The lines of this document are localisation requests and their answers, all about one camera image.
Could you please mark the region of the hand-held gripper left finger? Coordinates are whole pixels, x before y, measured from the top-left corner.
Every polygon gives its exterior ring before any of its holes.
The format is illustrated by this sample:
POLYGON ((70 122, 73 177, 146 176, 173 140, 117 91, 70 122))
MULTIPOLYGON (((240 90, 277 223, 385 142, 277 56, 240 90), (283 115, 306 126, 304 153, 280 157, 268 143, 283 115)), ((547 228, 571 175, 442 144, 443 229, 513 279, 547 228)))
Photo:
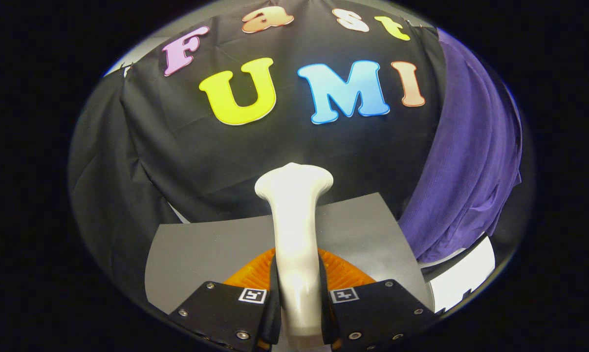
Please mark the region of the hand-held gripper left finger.
POLYGON ((206 281, 170 314, 190 334, 235 352, 269 352, 281 335, 276 250, 252 259, 224 283, 206 281))

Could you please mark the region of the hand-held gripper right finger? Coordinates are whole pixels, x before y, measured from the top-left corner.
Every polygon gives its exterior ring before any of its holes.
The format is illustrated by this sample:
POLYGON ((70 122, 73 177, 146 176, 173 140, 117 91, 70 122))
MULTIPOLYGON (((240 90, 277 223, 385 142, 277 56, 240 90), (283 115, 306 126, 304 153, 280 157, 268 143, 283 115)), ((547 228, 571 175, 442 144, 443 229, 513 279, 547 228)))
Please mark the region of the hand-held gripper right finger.
POLYGON ((376 281, 319 250, 323 342, 332 352, 386 352, 428 329, 437 314, 394 279, 376 281))

